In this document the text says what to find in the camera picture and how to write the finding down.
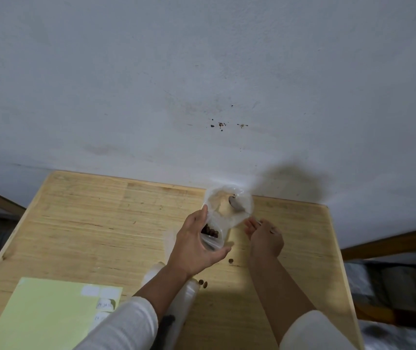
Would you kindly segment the metal spoon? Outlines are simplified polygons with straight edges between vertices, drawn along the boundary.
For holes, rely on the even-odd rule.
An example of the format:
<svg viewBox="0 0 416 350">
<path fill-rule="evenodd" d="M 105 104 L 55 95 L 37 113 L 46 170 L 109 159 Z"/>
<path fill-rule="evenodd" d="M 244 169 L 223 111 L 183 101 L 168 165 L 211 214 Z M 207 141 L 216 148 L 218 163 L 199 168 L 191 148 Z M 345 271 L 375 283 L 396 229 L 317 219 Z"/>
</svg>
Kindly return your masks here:
<svg viewBox="0 0 416 350">
<path fill-rule="evenodd" d="M 239 217 L 237 224 L 243 223 L 245 219 L 253 216 L 254 212 L 254 200 L 251 195 L 233 194 L 228 197 L 228 202 L 231 208 L 235 211 Z"/>
</svg>

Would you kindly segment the patterned grey bedding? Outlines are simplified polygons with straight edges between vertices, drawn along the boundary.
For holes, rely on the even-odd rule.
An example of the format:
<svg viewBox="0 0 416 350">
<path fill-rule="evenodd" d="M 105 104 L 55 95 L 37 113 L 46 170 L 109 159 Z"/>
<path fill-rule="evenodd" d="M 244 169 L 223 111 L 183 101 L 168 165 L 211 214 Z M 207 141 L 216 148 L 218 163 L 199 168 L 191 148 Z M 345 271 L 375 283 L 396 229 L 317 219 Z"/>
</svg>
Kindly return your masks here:
<svg viewBox="0 0 416 350">
<path fill-rule="evenodd" d="M 416 265 L 347 262 L 365 350 L 416 350 Z"/>
</svg>

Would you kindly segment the person's right forearm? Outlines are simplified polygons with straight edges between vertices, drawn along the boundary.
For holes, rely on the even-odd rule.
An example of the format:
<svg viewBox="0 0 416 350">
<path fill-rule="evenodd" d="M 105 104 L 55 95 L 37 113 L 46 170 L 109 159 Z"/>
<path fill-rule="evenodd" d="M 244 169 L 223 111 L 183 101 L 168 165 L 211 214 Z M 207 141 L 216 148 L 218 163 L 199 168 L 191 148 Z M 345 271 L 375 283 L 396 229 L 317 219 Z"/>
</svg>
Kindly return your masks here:
<svg viewBox="0 0 416 350">
<path fill-rule="evenodd" d="M 250 275 L 279 350 L 357 350 L 300 289 L 278 258 L 249 258 Z"/>
</svg>

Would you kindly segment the white sticker with writing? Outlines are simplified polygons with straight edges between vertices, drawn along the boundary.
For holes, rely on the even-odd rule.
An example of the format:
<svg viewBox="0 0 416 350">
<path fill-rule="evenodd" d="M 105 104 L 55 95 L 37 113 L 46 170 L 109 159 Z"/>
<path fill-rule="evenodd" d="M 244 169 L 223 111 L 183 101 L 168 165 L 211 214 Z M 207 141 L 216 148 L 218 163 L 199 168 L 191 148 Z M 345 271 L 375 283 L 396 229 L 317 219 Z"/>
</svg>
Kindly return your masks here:
<svg viewBox="0 0 416 350">
<path fill-rule="evenodd" d="M 112 312 L 100 311 L 94 315 L 93 321 L 88 329 L 88 333 L 91 333 L 101 322 L 103 322 Z"/>
<path fill-rule="evenodd" d="M 100 297 L 95 309 L 99 312 L 114 312 L 116 309 L 116 300 Z"/>
</svg>

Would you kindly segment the person's right hand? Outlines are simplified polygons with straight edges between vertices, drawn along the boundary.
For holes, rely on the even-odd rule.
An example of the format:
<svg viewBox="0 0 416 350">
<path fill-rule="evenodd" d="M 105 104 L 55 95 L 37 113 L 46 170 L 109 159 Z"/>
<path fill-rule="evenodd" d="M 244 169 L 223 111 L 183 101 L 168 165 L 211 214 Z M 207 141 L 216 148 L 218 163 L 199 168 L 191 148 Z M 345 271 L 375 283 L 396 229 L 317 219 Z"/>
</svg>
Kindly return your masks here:
<svg viewBox="0 0 416 350">
<path fill-rule="evenodd" d="M 281 231 L 267 220 L 266 240 L 249 240 L 250 257 L 253 258 L 277 258 L 283 247 L 284 240 Z"/>
</svg>

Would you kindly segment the person's left forearm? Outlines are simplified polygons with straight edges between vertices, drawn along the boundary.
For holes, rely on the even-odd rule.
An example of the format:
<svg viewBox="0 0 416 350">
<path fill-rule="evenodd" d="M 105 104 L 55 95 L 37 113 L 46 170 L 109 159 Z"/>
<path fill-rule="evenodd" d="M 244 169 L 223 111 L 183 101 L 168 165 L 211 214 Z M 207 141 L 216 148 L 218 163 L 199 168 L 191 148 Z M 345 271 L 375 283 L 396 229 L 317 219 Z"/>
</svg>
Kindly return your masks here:
<svg viewBox="0 0 416 350">
<path fill-rule="evenodd" d="M 163 266 L 73 350 L 150 350 L 159 322 L 186 282 Z"/>
</svg>

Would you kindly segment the clear plastic bag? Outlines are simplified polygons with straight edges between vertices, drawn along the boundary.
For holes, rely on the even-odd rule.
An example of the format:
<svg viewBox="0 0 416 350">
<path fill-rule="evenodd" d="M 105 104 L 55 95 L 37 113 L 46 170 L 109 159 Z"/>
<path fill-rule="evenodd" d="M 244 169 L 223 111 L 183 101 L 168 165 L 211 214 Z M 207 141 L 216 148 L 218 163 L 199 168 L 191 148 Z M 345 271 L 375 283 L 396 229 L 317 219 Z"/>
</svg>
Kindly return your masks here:
<svg viewBox="0 0 416 350">
<path fill-rule="evenodd" d="M 207 189 L 203 205 L 207 206 L 207 219 L 201 240 L 212 251 L 221 249 L 229 231 L 250 217 L 254 210 L 252 195 L 245 188 L 232 184 Z"/>
</svg>

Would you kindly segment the person's left hand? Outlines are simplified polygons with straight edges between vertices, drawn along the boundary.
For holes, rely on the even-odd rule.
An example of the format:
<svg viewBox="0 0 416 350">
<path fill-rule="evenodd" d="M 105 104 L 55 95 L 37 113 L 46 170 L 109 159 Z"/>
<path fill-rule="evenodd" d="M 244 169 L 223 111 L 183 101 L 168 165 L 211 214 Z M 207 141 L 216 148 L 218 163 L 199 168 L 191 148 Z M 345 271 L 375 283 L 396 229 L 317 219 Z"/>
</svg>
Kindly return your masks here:
<svg viewBox="0 0 416 350">
<path fill-rule="evenodd" d="M 176 236 L 176 242 L 167 263 L 167 269 L 180 280 L 188 281 L 203 270 L 213 266 L 227 257 L 231 246 L 210 251 L 201 241 L 201 233 L 190 229 L 189 215 Z"/>
</svg>

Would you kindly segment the pale yellow paper sheet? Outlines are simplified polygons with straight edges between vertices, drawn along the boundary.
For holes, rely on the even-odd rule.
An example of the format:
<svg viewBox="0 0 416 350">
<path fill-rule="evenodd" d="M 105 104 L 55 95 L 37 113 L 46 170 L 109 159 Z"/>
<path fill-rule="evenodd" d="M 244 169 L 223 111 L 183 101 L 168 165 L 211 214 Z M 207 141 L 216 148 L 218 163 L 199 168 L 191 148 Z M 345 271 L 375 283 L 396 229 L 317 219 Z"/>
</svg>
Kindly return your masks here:
<svg viewBox="0 0 416 350">
<path fill-rule="evenodd" d="M 84 285 L 100 287 L 82 296 Z M 22 277 L 0 316 L 0 350 L 72 350 L 87 335 L 100 297 L 116 300 L 122 287 Z"/>
</svg>

